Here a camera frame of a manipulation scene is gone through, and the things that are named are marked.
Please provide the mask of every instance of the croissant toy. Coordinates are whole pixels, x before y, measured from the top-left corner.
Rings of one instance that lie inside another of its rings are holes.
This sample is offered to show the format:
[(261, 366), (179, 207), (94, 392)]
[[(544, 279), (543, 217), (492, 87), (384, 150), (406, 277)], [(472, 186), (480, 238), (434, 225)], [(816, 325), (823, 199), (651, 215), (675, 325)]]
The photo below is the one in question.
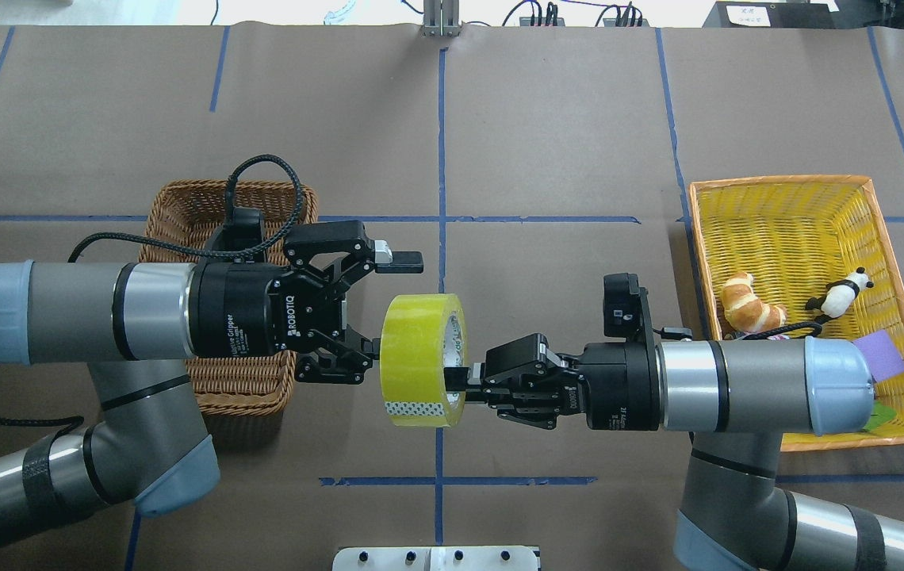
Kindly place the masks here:
[(724, 316), (734, 329), (759, 333), (787, 324), (787, 308), (767, 304), (752, 289), (756, 279), (746, 271), (738, 271), (724, 283), (720, 292)]

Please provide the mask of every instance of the plush toy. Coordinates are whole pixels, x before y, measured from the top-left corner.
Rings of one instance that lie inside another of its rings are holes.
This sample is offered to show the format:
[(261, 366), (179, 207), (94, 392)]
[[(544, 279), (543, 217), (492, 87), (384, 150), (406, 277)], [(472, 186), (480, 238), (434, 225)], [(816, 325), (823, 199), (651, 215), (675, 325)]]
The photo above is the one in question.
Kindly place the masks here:
[(738, 271), (720, 290), (727, 322), (738, 331), (760, 333), (787, 324), (787, 308), (764, 303), (756, 296), (752, 284), (756, 279), (746, 271)]
[(822, 311), (822, 315), (815, 317), (815, 322), (828, 323), (847, 313), (847, 308), (854, 303), (862, 289), (874, 288), (874, 286), (874, 282), (868, 278), (868, 274), (864, 273), (864, 268), (859, 267), (839, 282), (826, 283), (825, 296), (812, 297), (808, 303), (804, 304), (804, 308)]

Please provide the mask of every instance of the black box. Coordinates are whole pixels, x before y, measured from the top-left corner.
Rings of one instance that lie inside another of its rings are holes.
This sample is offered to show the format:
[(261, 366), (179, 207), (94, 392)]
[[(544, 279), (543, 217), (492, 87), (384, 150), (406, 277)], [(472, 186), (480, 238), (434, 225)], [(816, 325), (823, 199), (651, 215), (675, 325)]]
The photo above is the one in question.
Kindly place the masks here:
[(836, 25), (826, 4), (717, 2), (706, 16), (703, 28), (835, 29)]

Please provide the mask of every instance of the white floor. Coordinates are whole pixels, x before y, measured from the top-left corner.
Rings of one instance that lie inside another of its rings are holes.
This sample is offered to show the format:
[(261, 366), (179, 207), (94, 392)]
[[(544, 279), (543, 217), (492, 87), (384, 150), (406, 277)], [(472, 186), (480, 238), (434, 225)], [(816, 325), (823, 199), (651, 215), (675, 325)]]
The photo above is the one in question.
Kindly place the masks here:
[[(419, 10), (422, 0), (408, 1)], [(835, 6), (835, 0), (812, 0), (818, 1)], [(460, 16), (463, 21), (500, 25), (514, 4), (515, 0), (462, 0)], [(558, 14), (567, 25), (593, 25), (602, 9), (574, 0), (563, 0), (558, 5)], [(645, 17), (660, 28), (699, 28), (712, 6), (713, 0), (637, 2)], [(216, 0), (0, 0), (0, 25), (208, 25), (214, 12)], [(529, 14), (529, 10), (522, 7), (516, 13)], [(390, 25), (419, 22), (420, 17), (399, 0), (220, 0), (216, 23), (231, 25), (239, 21)]]

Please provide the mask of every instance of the basket rim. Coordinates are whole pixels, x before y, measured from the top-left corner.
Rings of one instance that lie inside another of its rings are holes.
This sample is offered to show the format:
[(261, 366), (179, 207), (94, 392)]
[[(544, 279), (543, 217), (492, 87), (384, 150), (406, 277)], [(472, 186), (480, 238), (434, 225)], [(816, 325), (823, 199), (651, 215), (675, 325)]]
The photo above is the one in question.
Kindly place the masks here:
[[(695, 257), (696, 265), (699, 268), (702, 282), (698, 284), (701, 288), (706, 289), (703, 292), (703, 303), (706, 304), (706, 312), (709, 316), (710, 337), (711, 339), (721, 339), (723, 333), (720, 329), (720, 319), (717, 314), (717, 297), (713, 292), (713, 272), (706, 261), (706, 238), (703, 234), (702, 213), (699, 210), (698, 196), (699, 193), (709, 190), (717, 190), (738, 186), (749, 186), (757, 184), (776, 184), (776, 183), (825, 183), (825, 184), (846, 184), (854, 185), (861, 191), (862, 198), (868, 205), (872, 213), (875, 231), (879, 235), (879, 245), (883, 249), (883, 256), (886, 257), (888, 274), (897, 302), (899, 311), (899, 319), (904, 325), (904, 285), (902, 284), (902, 276), (899, 274), (897, 257), (893, 249), (893, 243), (888, 235), (886, 226), (886, 218), (883, 217), (883, 211), (879, 207), (879, 200), (875, 197), (874, 183), (871, 177), (862, 174), (775, 174), (775, 176), (763, 177), (743, 177), (743, 178), (720, 178), (713, 181), (698, 181), (688, 184), (688, 215), (691, 217), (692, 238), (695, 240)], [(880, 446), (890, 444), (904, 444), (904, 436), (880, 438), (873, 437), (870, 439), (844, 442), (828, 442), (815, 444), (784, 444), (782, 451), (804, 451), (804, 450), (825, 450), (832, 448), (861, 448), (865, 446)]]

